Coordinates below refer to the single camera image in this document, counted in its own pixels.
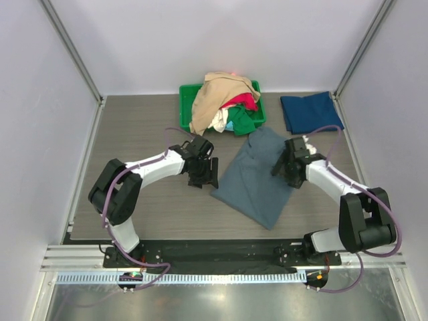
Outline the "grey-blue t shirt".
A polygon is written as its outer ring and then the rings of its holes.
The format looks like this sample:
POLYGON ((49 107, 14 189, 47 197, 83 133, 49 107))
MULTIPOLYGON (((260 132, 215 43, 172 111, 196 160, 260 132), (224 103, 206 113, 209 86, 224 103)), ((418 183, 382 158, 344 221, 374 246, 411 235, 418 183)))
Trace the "grey-blue t shirt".
POLYGON ((271 230, 294 189, 271 171, 285 138, 270 127, 252 132, 219 180, 211 196, 271 230))

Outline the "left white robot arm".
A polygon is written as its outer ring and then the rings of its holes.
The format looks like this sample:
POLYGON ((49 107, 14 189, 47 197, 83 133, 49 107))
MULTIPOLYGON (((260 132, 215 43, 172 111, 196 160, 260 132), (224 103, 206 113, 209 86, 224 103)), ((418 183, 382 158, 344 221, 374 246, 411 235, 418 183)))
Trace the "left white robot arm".
POLYGON ((114 158, 106 164, 88 195, 89 202, 100 214, 118 259, 127 267, 137 266, 142 259, 140 239, 136 234, 132 214, 140 191, 167 177, 188 175, 188 185, 203 188, 219 187, 217 157, 214 146, 196 135, 192 140, 168 147, 156 156, 124 163, 114 158))

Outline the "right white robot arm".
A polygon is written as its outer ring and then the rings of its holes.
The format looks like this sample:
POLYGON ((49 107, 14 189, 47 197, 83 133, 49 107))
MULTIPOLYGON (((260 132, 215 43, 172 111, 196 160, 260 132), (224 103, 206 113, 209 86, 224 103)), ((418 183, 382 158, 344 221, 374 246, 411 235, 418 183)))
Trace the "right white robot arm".
POLYGON ((370 189, 343 175, 305 136, 285 141, 285 147, 272 169, 288 186, 299 189, 309 182, 322 189, 339 206, 338 226, 308 233, 303 238, 303 260, 315 265, 326 253, 348 251, 369 253, 370 249, 401 244, 392 217, 387 192, 370 189))

